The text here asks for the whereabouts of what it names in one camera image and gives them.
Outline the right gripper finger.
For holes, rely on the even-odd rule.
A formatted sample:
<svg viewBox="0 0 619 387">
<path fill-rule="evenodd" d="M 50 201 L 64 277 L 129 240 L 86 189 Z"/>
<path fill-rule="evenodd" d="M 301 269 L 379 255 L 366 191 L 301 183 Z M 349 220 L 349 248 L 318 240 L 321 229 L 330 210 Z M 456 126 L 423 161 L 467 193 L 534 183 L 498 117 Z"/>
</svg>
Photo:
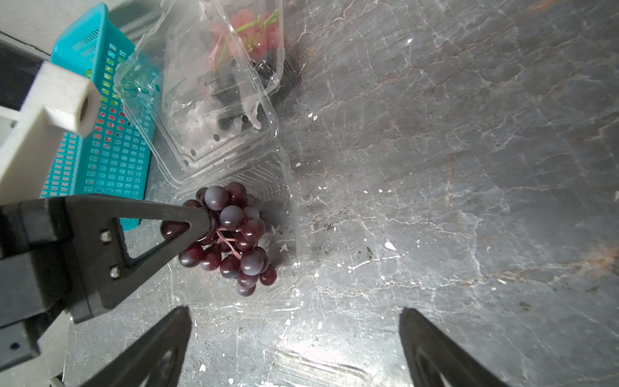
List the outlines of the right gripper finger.
<svg viewBox="0 0 619 387">
<path fill-rule="evenodd" d="M 421 312 L 402 310 L 399 335 L 415 386 L 505 386 Z"/>
</svg>

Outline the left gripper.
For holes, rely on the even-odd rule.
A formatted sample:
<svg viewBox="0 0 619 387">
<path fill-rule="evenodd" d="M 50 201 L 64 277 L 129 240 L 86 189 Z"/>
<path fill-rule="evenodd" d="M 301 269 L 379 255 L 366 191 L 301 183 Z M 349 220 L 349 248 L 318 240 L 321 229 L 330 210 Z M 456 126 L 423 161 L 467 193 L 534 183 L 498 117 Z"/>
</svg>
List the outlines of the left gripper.
<svg viewBox="0 0 619 387">
<path fill-rule="evenodd" d="M 133 258 L 121 219 L 179 222 L 188 228 Z M 64 310 L 71 280 L 63 243 L 70 237 L 69 268 L 76 279 L 66 303 L 72 321 L 82 323 L 119 306 L 212 230 L 213 221 L 202 209 L 106 195 L 2 206 L 1 370 L 39 356 L 39 339 Z M 174 308 L 84 385 L 177 386 L 192 327 L 190 308 Z"/>
</svg>

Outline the teal plastic basket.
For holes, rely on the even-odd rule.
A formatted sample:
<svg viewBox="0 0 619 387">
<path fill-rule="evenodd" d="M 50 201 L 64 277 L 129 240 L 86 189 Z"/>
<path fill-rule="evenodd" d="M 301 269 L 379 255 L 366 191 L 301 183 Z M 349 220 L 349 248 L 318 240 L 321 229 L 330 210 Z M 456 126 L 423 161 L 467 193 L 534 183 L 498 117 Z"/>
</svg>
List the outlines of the teal plastic basket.
<svg viewBox="0 0 619 387">
<path fill-rule="evenodd" d="M 143 199 L 151 150 L 113 90 L 117 66 L 134 50 L 109 21 L 104 3 L 88 10 L 56 40 L 51 63 L 90 79 L 101 103 L 89 136 L 64 135 L 42 197 L 101 193 Z"/>
</svg>

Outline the clear plastic clamshell container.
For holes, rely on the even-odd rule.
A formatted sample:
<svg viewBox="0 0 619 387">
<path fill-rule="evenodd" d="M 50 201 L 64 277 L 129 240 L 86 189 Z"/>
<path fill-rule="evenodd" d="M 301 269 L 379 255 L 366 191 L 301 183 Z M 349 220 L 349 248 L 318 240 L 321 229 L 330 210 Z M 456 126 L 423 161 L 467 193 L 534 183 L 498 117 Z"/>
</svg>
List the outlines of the clear plastic clamshell container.
<svg viewBox="0 0 619 387">
<path fill-rule="evenodd" d="M 163 1 L 114 76 L 165 179 L 188 185 L 270 142 L 285 62 L 281 1 Z"/>
</svg>

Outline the red grape bunch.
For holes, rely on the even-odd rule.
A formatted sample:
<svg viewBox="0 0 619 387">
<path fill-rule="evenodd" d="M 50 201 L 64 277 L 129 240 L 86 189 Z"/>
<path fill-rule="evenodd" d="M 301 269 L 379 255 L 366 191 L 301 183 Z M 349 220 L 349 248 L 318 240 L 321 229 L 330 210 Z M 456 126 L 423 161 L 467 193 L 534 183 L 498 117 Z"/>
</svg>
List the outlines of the red grape bunch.
<svg viewBox="0 0 619 387">
<path fill-rule="evenodd" d="M 279 10 L 255 14 L 242 9 L 228 24 L 212 24 L 209 35 L 213 44 L 206 62 L 207 68 L 215 71 L 240 54 L 236 38 L 240 39 L 253 62 L 265 60 L 268 53 L 277 51 L 281 46 L 280 14 Z"/>
</svg>

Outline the dark purple grape bunch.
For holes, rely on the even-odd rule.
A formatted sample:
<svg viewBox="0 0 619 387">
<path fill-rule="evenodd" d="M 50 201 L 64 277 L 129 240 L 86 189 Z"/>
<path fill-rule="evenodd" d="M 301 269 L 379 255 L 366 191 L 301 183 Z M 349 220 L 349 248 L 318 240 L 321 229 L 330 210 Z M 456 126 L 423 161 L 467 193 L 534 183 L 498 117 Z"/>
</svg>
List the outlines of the dark purple grape bunch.
<svg viewBox="0 0 619 387">
<path fill-rule="evenodd" d="M 221 131 L 228 132 L 235 119 L 240 118 L 241 131 L 269 127 L 270 122 L 259 97 L 255 97 L 256 89 L 253 80 L 260 84 L 260 91 L 265 92 L 269 79 L 256 68 L 256 63 L 250 61 L 249 67 L 240 64 L 236 59 L 227 61 L 219 69 L 201 76 L 198 85 L 203 88 L 207 98 L 215 100 L 213 111 L 217 111 L 217 124 Z"/>
</svg>

